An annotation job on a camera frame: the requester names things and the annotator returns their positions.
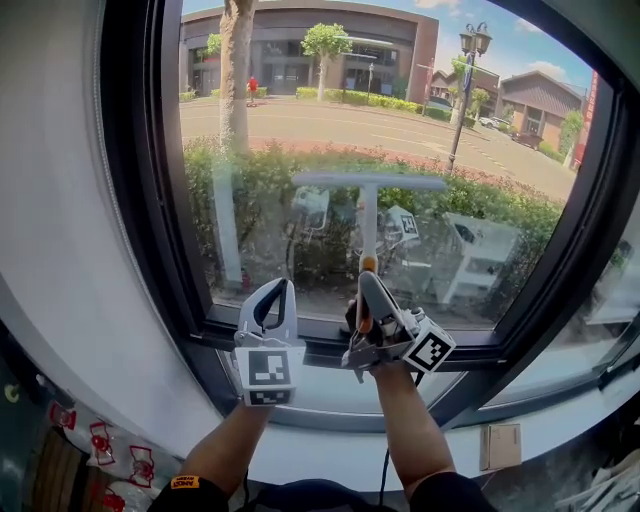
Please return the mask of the white windowsill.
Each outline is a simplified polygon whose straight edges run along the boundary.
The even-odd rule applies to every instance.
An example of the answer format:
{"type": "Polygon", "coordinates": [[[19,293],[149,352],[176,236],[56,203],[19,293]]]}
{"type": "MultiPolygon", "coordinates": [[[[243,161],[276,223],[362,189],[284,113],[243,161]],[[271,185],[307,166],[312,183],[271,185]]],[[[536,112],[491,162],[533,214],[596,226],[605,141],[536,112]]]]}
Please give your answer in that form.
{"type": "MultiPolygon", "coordinates": [[[[620,391],[597,391],[540,412],[489,424],[520,426],[521,461],[525,463],[572,442],[637,402],[640,392],[625,396],[620,391]]],[[[298,435],[269,428],[251,460],[248,478],[275,485],[320,478],[372,492],[380,487],[385,452],[383,435],[298,435]]]]}

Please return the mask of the person's black shirt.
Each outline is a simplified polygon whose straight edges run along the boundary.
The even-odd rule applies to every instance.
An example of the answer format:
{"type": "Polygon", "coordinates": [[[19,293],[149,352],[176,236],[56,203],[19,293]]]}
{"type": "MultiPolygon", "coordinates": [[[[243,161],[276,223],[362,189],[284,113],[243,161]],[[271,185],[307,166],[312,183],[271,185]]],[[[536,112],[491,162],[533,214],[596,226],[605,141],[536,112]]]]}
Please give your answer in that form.
{"type": "MultiPolygon", "coordinates": [[[[148,512],[229,512],[229,499],[204,479],[196,488],[166,486],[148,512]]],[[[263,489],[235,512],[397,512],[329,480],[301,480],[263,489]]],[[[497,512],[472,480],[454,472],[426,478],[409,499],[409,512],[497,512]]]]}

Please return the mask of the person's right forearm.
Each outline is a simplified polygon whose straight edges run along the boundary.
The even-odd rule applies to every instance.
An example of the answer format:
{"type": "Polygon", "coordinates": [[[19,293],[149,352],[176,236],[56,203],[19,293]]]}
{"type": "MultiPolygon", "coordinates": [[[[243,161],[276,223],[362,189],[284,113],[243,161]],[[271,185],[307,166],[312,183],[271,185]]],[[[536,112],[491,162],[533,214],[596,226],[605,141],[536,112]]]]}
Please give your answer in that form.
{"type": "Polygon", "coordinates": [[[453,457],[406,366],[380,365],[372,370],[372,376],[384,415],[390,458],[410,498],[427,478],[453,472],[453,457]]]}

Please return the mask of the person's left forearm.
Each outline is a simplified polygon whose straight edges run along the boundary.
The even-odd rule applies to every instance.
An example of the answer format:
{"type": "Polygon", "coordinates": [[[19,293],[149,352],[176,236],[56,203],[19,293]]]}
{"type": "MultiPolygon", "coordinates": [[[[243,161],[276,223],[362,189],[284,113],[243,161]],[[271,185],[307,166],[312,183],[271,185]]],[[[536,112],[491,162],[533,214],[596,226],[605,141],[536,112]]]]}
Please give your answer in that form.
{"type": "Polygon", "coordinates": [[[242,484],[273,407],[238,404],[188,454],[180,476],[201,477],[230,498],[242,484]]]}

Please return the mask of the white squeegee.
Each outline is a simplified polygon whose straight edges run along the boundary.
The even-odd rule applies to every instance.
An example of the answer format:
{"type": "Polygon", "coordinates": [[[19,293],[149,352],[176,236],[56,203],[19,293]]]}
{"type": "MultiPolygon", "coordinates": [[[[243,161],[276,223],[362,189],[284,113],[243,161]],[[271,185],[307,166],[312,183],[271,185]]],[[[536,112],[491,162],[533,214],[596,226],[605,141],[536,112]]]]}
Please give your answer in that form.
{"type": "Polygon", "coordinates": [[[298,287],[303,338],[344,342],[343,306],[361,270],[373,268],[402,304],[432,278],[426,230],[409,200],[380,200],[382,192],[445,191],[434,175],[306,170],[291,179],[284,202],[283,267],[298,287]]]}

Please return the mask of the large street tree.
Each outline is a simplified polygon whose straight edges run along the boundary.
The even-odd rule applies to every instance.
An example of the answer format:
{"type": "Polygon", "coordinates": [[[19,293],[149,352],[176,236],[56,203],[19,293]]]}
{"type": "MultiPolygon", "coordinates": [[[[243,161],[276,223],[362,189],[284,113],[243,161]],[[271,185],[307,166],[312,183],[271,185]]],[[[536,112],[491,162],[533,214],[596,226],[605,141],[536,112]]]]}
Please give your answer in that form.
{"type": "Polygon", "coordinates": [[[225,0],[220,19],[220,146],[244,153],[249,149],[247,84],[250,43],[257,0],[225,0]]]}

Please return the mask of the dark teal panel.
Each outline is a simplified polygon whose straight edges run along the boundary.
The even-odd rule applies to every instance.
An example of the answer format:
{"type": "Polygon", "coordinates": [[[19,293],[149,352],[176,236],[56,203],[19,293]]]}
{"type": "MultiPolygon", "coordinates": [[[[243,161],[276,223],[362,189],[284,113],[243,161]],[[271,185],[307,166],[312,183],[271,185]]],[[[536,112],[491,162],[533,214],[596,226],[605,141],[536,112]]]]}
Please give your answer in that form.
{"type": "Polygon", "coordinates": [[[0,321],[0,512],[21,510],[25,475],[32,446],[48,403],[38,382],[39,371],[0,321]],[[20,386],[20,399],[9,403],[6,384],[20,386]]]}

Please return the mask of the wooden slatted panel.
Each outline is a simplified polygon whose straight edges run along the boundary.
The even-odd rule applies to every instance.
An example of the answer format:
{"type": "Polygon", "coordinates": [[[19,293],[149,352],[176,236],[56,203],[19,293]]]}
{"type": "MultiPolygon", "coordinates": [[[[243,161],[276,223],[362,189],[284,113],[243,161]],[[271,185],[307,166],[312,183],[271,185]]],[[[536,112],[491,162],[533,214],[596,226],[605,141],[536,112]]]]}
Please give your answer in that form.
{"type": "Polygon", "coordinates": [[[103,512],[110,478],[88,466],[88,455],[60,429],[47,428],[31,455],[23,512],[103,512]]]}

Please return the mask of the green hedge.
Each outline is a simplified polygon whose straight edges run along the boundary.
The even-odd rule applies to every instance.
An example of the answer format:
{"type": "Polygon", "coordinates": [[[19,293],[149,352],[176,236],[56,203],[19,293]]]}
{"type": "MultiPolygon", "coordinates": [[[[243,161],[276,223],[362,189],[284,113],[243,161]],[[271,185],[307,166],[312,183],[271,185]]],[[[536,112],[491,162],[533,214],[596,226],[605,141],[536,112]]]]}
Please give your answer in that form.
{"type": "Polygon", "coordinates": [[[522,291],[563,210],[508,178],[379,149],[271,141],[225,155],[199,137],[183,150],[207,286],[221,306],[286,277],[300,316],[340,320],[356,294],[365,177],[433,176],[443,189],[379,185],[379,275],[404,308],[421,307],[450,329],[488,329],[522,291]]]}

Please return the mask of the black street lamp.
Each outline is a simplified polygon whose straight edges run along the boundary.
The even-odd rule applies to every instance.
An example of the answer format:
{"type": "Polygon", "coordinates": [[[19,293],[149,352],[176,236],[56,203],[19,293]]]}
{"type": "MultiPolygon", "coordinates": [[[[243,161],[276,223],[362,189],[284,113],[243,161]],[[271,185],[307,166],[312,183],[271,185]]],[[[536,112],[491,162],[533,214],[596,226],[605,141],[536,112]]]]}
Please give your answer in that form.
{"type": "Polygon", "coordinates": [[[485,21],[482,21],[476,27],[473,27],[471,24],[467,24],[465,31],[460,34],[460,39],[461,50],[466,60],[464,75],[461,82],[461,104],[458,109],[457,126],[446,167],[448,171],[452,171],[454,168],[456,152],[458,149],[464,119],[466,116],[466,109],[471,95],[470,90],[472,85],[473,72],[476,69],[475,60],[477,56],[482,56],[487,52],[492,37],[487,31],[487,23],[485,21]]]}

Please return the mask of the dark-roofed brown house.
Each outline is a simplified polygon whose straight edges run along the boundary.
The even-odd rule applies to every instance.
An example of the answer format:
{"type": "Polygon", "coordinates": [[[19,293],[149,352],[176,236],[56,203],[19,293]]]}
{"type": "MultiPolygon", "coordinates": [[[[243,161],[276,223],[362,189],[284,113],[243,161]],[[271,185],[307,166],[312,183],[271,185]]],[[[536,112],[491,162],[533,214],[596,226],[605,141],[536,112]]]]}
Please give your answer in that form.
{"type": "Polygon", "coordinates": [[[518,132],[536,133],[559,151],[563,121],[570,112],[581,111],[585,101],[584,92],[534,70],[500,82],[496,113],[510,118],[518,132]]]}

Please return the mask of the brown building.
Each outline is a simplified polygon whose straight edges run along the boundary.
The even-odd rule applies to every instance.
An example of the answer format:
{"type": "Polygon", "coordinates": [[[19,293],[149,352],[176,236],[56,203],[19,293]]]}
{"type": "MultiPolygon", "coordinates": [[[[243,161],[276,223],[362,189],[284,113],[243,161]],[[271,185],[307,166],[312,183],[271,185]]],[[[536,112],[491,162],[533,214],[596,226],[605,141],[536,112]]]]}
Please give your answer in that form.
{"type": "Polygon", "coordinates": [[[342,0],[260,1],[249,73],[273,95],[324,87],[420,103],[429,88],[438,32],[436,19],[389,7],[342,0]],[[341,26],[350,45],[325,65],[305,54],[302,45],[318,24],[341,26]]]}

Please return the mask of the clear window glass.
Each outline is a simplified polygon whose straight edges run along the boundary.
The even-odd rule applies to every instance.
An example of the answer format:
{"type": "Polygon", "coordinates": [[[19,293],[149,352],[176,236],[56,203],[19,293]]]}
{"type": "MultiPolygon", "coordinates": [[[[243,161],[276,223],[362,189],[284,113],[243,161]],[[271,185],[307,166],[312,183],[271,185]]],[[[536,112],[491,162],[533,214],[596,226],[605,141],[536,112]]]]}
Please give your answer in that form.
{"type": "MultiPolygon", "coordinates": [[[[342,1],[366,4],[364,0],[342,1]]],[[[182,149],[192,139],[209,137],[223,154],[233,155],[242,153],[220,146],[220,56],[202,58],[208,36],[219,33],[224,2],[219,0],[213,8],[181,14],[175,71],[180,87],[182,149]]],[[[499,0],[373,0],[366,5],[423,15],[439,23],[437,49],[423,101],[414,103],[360,91],[325,90],[324,99],[318,102],[318,88],[304,87],[295,95],[273,95],[259,86],[255,104],[251,105],[247,86],[248,151],[271,141],[302,149],[330,144],[338,148],[379,149],[391,157],[413,161],[437,160],[448,171],[466,60],[460,34],[467,24],[476,27],[485,21],[492,40],[487,52],[475,60],[453,170],[462,168],[511,179],[560,201],[562,216],[569,209],[581,176],[581,167],[576,171],[573,161],[586,101],[581,111],[570,112],[563,121],[559,151],[536,133],[518,132],[510,118],[504,120],[496,113],[500,82],[534,70],[584,92],[586,100],[589,95],[596,66],[564,29],[554,29],[529,13],[537,2],[542,1],[515,0],[512,7],[503,7],[499,0]]],[[[194,225],[190,205],[188,213],[194,225]]],[[[549,250],[551,238],[516,299],[534,283],[534,270],[549,250]]],[[[232,325],[239,318],[242,302],[256,290],[238,307],[215,305],[207,286],[196,228],[195,239],[212,316],[216,320],[228,319],[232,325]]],[[[491,328],[444,327],[486,334],[497,329],[515,301],[491,328]]]]}

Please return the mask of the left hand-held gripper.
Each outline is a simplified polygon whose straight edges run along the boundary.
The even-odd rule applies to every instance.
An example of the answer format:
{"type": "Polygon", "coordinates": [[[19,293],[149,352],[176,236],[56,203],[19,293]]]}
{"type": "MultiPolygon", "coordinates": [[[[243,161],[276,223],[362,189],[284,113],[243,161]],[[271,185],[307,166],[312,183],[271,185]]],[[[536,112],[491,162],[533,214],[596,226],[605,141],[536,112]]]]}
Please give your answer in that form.
{"type": "Polygon", "coordinates": [[[296,340],[298,322],[293,282],[277,278],[253,292],[241,306],[238,330],[232,355],[244,403],[247,406],[289,405],[297,390],[306,352],[305,343],[296,340]]]}

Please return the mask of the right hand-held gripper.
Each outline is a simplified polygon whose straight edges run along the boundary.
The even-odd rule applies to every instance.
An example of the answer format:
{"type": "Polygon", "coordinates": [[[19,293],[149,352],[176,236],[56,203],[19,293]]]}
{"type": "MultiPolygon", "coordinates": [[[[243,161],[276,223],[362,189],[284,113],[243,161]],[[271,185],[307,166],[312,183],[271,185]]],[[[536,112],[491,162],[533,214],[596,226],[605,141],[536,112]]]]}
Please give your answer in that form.
{"type": "Polygon", "coordinates": [[[452,336],[423,308],[400,310],[382,280],[372,271],[360,274],[357,299],[349,301],[345,321],[352,336],[341,366],[353,370],[360,382],[365,371],[399,362],[431,374],[456,347],[452,336]]]}

